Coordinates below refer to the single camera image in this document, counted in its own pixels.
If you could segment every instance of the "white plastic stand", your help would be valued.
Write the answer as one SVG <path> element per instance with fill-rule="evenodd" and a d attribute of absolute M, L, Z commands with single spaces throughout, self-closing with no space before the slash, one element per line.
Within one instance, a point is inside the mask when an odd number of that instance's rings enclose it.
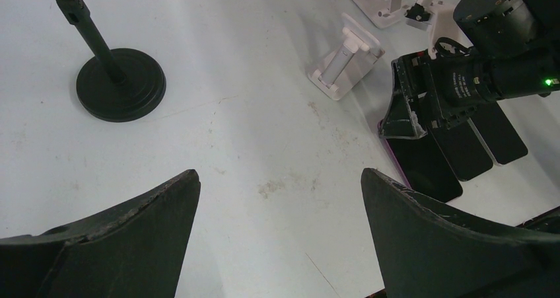
<path fill-rule="evenodd" d="M 408 5 L 402 0 L 352 0 L 378 28 L 389 27 L 404 18 Z"/>
<path fill-rule="evenodd" d="M 417 0 L 417 2 L 428 13 L 432 14 L 430 20 L 428 22 L 418 22 L 406 19 L 406 23 L 412 27 L 428 31 L 430 45 L 428 54 L 432 59 L 436 59 L 436 42 L 442 37 L 451 38 L 465 47 L 472 46 L 470 40 L 453 19 L 455 5 L 434 0 Z"/>
<path fill-rule="evenodd" d="M 311 67 L 308 78 L 333 100 L 340 100 L 371 69 L 385 51 L 379 40 L 346 14 L 342 14 L 342 46 Z"/>

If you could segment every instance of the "phone screen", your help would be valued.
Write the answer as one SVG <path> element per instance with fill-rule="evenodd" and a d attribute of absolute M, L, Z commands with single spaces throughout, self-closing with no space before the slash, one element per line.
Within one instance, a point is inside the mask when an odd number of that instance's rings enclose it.
<path fill-rule="evenodd" d="M 468 123 L 451 130 L 430 130 L 455 177 L 469 181 L 492 169 L 494 162 Z"/>
<path fill-rule="evenodd" d="M 410 188 L 440 202 L 449 202 L 463 194 L 459 180 L 431 134 L 415 140 L 382 141 Z"/>
<path fill-rule="evenodd" d="M 481 105 L 471 121 L 498 165 L 509 164 L 529 153 L 527 146 L 497 103 Z"/>

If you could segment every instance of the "black mount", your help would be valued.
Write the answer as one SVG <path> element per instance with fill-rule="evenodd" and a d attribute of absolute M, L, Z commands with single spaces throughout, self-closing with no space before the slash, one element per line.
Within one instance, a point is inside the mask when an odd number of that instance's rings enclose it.
<path fill-rule="evenodd" d="M 128 122 L 152 112 L 165 94 L 165 75 L 152 57 L 134 49 L 110 50 L 83 0 L 56 0 L 95 55 L 80 70 L 76 92 L 93 116 Z"/>
<path fill-rule="evenodd" d="M 431 63 L 427 50 L 392 62 L 393 95 L 378 130 L 382 139 L 414 141 L 430 137 L 425 142 L 435 141 L 460 181 L 469 181 L 494 164 L 506 165 L 528 154 L 497 102 L 459 108 L 448 103 L 438 92 L 444 88 L 437 87 L 445 81 L 438 70 L 429 67 Z M 421 168 L 436 160 L 431 157 L 415 163 Z"/>

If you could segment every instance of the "scratch mark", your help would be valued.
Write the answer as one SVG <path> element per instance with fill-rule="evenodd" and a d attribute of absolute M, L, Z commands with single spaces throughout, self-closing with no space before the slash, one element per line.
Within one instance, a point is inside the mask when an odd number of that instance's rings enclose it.
<path fill-rule="evenodd" d="M 319 271 L 319 273 L 321 273 L 321 276 L 323 276 L 323 278 L 327 281 L 327 283 L 329 283 L 329 286 L 331 286 L 331 288 L 333 289 L 334 293 L 339 297 L 340 295 L 336 292 L 336 289 L 334 289 L 333 285 L 331 284 L 331 282 L 327 279 L 327 277 L 325 277 L 325 275 L 323 275 L 323 272 L 321 272 L 321 270 L 319 269 L 319 267 L 317 267 L 317 265 L 315 264 L 315 262 L 313 262 L 313 260 L 311 259 L 311 257 L 309 257 L 309 254 L 305 253 L 305 255 L 307 256 L 307 258 L 309 258 L 309 260 L 311 261 L 311 263 L 313 263 L 313 266 L 315 266 L 315 268 L 317 268 L 317 270 Z"/>
<path fill-rule="evenodd" d="M 115 285 L 117 284 L 117 281 L 119 280 L 119 278 L 122 277 L 123 267 L 124 267 L 124 263 L 121 262 L 121 264 L 119 264 L 119 272 L 117 273 L 117 276 L 115 276 L 115 278 L 111 282 L 111 287 L 109 288 L 109 293 L 107 294 L 107 297 L 111 297 L 111 295 L 113 294 L 113 290 L 115 289 Z"/>
<path fill-rule="evenodd" d="M 288 148 L 288 145 L 290 145 L 290 141 L 288 141 L 286 143 L 286 145 L 284 146 L 284 149 L 282 149 L 282 154 L 286 151 L 286 148 Z"/>
<path fill-rule="evenodd" d="M 218 104 L 220 104 L 220 103 L 222 103 L 222 101 L 224 101 L 224 100 L 229 100 L 229 99 L 231 99 L 231 98 L 236 98 L 236 97 L 238 97 L 238 96 L 239 96 L 239 95 L 230 96 L 230 97 L 228 97 L 228 98 L 221 98 L 221 99 L 214 100 L 214 101 L 210 101 L 210 102 L 206 102 L 206 103 L 203 103 L 203 104 L 198 104 L 198 105 L 195 105 L 195 106 L 191 106 L 190 108 L 186 108 L 186 109 L 184 109 L 184 110 L 181 110 L 181 111 L 178 111 L 178 112 L 175 112 L 175 113 L 171 113 L 171 114 L 162 116 L 162 117 L 160 117 L 160 118 L 156 118 L 155 120 L 145 121 L 145 122 L 143 122 L 143 123 L 151 123 L 151 122 L 163 120 L 164 118 L 169 118 L 169 117 L 171 117 L 171 116 L 175 116 L 175 115 L 178 115 L 178 114 L 181 114 L 181 113 L 184 113 L 184 112 L 193 110 L 193 109 L 195 109 L 195 108 L 200 108 L 200 107 L 202 107 L 202 106 L 207 106 L 208 104 L 212 104 L 212 103 L 216 103 L 216 102 L 218 102 Z"/>

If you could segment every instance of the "black phone holder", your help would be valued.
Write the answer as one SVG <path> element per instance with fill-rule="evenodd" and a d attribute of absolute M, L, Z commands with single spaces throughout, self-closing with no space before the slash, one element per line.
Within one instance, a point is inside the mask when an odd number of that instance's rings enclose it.
<path fill-rule="evenodd" d="M 392 62 L 393 98 L 384 128 L 379 129 L 380 137 L 387 137 L 388 130 L 408 133 L 410 136 L 403 138 L 412 141 L 417 139 L 410 138 L 429 137 L 437 143 L 459 181 L 469 181 L 492 169 L 494 164 L 506 165 L 528 154 L 527 146 L 496 102 L 479 105 L 466 118 L 467 122 L 450 129 L 437 128 L 430 123 L 411 123 L 410 112 L 421 120 L 431 109 L 429 95 L 419 96 L 419 90 L 430 85 L 423 75 L 430 71 L 429 64 L 422 62 L 425 54 L 409 54 Z"/>
<path fill-rule="evenodd" d="M 152 112 L 166 88 L 157 61 L 134 49 L 110 50 L 83 0 L 56 3 L 95 55 L 82 67 L 76 81 L 78 99 L 86 110 L 109 122 L 128 122 Z"/>

